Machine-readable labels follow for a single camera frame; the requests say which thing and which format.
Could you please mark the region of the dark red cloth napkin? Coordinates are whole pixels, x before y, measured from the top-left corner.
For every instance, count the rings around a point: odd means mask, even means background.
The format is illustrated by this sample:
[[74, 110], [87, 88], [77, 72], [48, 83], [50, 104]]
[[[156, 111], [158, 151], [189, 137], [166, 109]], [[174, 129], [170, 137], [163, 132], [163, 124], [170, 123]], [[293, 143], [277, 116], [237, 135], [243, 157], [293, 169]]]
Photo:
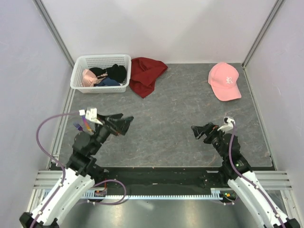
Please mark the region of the dark red cloth napkin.
[[157, 78], [167, 69], [167, 65], [158, 60], [146, 57], [133, 58], [129, 86], [137, 95], [145, 98], [154, 91]]

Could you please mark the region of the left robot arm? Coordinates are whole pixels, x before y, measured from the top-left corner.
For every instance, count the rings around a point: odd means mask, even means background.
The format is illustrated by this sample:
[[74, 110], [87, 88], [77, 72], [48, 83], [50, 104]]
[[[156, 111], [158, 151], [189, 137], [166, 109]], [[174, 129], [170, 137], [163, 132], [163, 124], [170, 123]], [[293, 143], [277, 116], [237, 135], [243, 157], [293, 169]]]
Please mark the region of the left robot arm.
[[125, 135], [134, 119], [122, 113], [101, 115], [96, 108], [81, 109], [74, 114], [82, 118], [87, 130], [75, 136], [72, 155], [66, 165], [59, 164], [62, 174], [49, 194], [32, 212], [20, 216], [24, 228], [60, 227], [82, 196], [105, 182], [104, 169], [96, 165], [94, 155], [110, 135]]

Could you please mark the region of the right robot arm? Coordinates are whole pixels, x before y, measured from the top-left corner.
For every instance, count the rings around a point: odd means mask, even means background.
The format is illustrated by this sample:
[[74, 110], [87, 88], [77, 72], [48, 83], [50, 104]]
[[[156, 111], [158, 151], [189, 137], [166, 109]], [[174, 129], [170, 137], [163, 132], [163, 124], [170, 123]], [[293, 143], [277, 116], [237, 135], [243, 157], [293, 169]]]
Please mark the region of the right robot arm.
[[218, 183], [230, 187], [251, 213], [259, 228], [299, 228], [296, 218], [290, 218], [269, 197], [248, 161], [240, 152], [235, 121], [225, 119], [223, 126], [208, 123], [191, 126], [196, 139], [205, 136], [222, 158]]

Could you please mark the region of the blue cloth in basket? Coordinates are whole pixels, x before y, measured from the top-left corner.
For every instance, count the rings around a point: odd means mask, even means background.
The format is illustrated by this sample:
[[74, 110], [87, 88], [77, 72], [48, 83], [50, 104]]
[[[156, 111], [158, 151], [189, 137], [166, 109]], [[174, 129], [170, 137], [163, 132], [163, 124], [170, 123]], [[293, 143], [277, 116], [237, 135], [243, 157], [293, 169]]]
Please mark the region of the blue cloth in basket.
[[101, 82], [95, 84], [94, 86], [121, 86], [121, 84], [109, 77], [105, 77]]

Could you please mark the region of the black cloth in basket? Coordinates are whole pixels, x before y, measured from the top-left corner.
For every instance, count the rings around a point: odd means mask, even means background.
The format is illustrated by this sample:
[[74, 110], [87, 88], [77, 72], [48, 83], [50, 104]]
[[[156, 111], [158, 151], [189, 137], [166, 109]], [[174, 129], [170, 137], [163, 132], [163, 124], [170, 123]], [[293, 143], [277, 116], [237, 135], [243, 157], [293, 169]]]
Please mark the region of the black cloth in basket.
[[98, 78], [108, 77], [118, 83], [122, 83], [127, 77], [126, 68], [117, 64], [114, 64], [112, 67], [108, 67], [106, 69], [92, 67], [89, 70], [93, 72]]

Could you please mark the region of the white plastic basket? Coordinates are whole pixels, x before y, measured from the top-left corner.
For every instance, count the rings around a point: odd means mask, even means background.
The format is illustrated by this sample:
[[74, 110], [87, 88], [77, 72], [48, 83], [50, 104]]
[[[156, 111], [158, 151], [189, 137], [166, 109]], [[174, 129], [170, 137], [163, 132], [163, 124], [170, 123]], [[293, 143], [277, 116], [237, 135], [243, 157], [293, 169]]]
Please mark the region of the white plastic basket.
[[[92, 67], [102, 69], [117, 64], [126, 68], [126, 79], [120, 86], [91, 86], [84, 87], [82, 85], [83, 71]], [[131, 78], [131, 57], [127, 54], [103, 54], [103, 55], [85, 55], [80, 56], [75, 64], [70, 79], [70, 87], [76, 89], [83, 94], [92, 93], [124, 93], [129, 85]]]

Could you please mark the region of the pink cloth in basket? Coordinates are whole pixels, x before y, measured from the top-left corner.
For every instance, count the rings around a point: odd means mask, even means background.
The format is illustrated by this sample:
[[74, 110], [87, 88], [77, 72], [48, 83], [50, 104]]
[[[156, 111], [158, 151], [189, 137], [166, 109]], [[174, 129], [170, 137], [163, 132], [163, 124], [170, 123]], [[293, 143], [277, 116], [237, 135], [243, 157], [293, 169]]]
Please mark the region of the pink cloth in basket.
[[82, 87], [93, 87], [97, 83], [98, 78], [89, 69], [85, 69], [82, 73]]

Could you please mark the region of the pink baseball cap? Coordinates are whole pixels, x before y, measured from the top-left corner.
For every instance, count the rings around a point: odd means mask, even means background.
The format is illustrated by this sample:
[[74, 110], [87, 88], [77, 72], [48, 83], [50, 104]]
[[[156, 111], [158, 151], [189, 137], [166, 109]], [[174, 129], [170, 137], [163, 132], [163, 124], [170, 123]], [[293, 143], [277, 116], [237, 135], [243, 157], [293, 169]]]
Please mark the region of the pink baseball cap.
[[232, 101], [242, 97], [237, 86], [238, 77], [239, 73], [232, 65], [220, 62], [210, 70], [208, 84], [218, 100]]

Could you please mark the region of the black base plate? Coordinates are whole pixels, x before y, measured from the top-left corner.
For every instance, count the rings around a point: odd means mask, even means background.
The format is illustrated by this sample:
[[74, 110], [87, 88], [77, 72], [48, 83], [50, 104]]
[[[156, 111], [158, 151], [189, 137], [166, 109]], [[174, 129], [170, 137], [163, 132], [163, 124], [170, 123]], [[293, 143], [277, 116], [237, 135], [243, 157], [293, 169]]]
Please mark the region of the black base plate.
[[229, 189], [219, 168], [105, 167], [97, 181], [118, 180], [128, 196], [204, 195], [211, 189]]

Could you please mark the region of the front aluminium rail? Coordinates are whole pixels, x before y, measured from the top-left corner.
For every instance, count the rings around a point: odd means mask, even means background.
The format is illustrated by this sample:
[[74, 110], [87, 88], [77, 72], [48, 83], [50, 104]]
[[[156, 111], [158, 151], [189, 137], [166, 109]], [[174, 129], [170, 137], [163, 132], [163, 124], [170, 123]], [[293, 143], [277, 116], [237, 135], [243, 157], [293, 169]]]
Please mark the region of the front aluminium rail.
[[[255, 171], [259, 183], [265, 190], [291, 190], [292, 186], [285, 171]], [[52, 188], [61, 177], [62, 171], [38, 171], [34, 189]]]

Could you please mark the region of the left aluminium frame post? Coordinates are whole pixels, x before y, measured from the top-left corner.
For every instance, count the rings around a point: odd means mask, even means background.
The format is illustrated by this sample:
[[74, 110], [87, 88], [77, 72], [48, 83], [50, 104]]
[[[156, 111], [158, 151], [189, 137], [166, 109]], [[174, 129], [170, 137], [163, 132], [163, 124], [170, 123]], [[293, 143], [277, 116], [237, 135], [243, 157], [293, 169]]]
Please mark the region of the left aluminium frame post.
[[39, 13], [41, 14], [44, 22], [46, 23], [49, 31], [51, 32], [53, 38], [55, 39], [57, 45], [59, 46], [60, 50], [62, 51], [65, 59], [67, 60], [67, 62], [69, 63], [69, 65], [71, 67], [74, 67], [74, 60], [71, 56], [71, 54], [69, 53], [58, 29], [56, 28], [46, 6], [44, 5], [42, 0], [33, 0], [33, 3], [35, 4], [36, 8], [38, 9]]

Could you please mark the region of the aluminium frame post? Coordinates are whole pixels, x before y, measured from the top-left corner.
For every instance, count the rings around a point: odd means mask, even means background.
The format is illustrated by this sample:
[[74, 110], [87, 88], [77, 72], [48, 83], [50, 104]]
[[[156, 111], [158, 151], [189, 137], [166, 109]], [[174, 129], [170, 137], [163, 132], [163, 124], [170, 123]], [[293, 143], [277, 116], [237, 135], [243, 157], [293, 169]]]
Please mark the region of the aluminium frame post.
[[271, 8], [265, 22], [263, 23], [260, 31], [258, 32], [249, 52], [247, 53], [244, 61], [242, 62], [242, 67], [245, 69], [249, 64], [251, 58], [253, 57], [254, 53], [256, 52], [257, 48], [259, 47], [260, 43], [262, 42], [264, 36], [266, 35], [267, 31], [269, 30], [271, 24], [273, 23], [275, 17], [277, 16], [278, 12], [280, 11], [281, 7], [285, 3], [285, 0], [276, 0], [273, 7]]
[[71, 54], [69, 53], [58, 29], [56, 28], [46, 6], [44, 5], [42, 0], [33, 0], [33, 3], [35, 4], [36, 8], [38, 9], [39, 13], [41, 14], [44, 22], [46, 23], [49, 31], [51, 32], [53, 38], [55, 39], [57, 45], [59, 46], [60, 50], [62, 51], [65, 59], [67, 60], [67, 62], [69, 63], [69, 65], [71, 67], [74, 67], [74, 60], [71, 56]]

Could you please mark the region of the right aluminium frame post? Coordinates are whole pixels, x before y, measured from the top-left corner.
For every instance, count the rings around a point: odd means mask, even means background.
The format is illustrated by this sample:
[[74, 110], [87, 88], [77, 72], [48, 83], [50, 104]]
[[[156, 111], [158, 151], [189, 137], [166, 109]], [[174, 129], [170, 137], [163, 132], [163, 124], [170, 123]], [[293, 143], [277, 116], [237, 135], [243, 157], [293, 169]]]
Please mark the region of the right aluminium frame post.
[[254, 53], [256, 52], [257, 48], [259, 47], [260, 43], [262, 42], [264, 36], [266, 35], [267, 31], [269, 30], [271, 24], [273, 23], [275, 17], [277, 16], [278, 12], [280, 11], [281, 7], [285, 3], [285, 0], [276, 0], [273, 7], [271, 8], [265, 22], [263, 23], [260, 31], [258, 32], [249, 52], [247, 53], [244, 61], [242, 62], [242, 67], [245, 69], [249, 64], [251, 58], [253, 57]]

